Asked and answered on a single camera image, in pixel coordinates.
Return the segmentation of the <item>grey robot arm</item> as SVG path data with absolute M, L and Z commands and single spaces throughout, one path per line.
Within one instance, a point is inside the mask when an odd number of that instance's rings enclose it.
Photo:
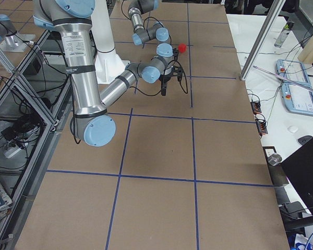
M 143 79 L 161 81 L 162 90 L 174 75 L 175 48 L 161 22 L 145 28 L 142 15 L 158 1 L 131 1 L 128 19 L 134 44 L 157 40 L 156 55 L 148 63 L 123 61 L 117 55 L 105 1 L 34 1 L 36 26 L 60 33 L 66 72 L 73 87 L 70 130 L 75 141 L 100 147 L 115 135 L 116 125 L 107 109 L 133 84 Z
M 152 16 L 142 19 L 143 14 L 150 13 L 159 7 L 159 1 L 131 1 L 128 7 L 128 19 L 133 26 L 132 40 L 135 45 L 143 45 L 152 40 L 159 44 L 172 44 L 172 38 L 167 27 Z

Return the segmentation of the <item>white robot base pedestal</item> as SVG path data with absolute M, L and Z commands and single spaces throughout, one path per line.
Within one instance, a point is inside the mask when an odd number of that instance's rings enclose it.
M 125 70 L 130 61 L 122 60 L 116 52 L 105 0 L 95 1 L 91 20 L 91 31 L 97 49 L 95 59 L 97 82 L 98 84 L 110 84 Z

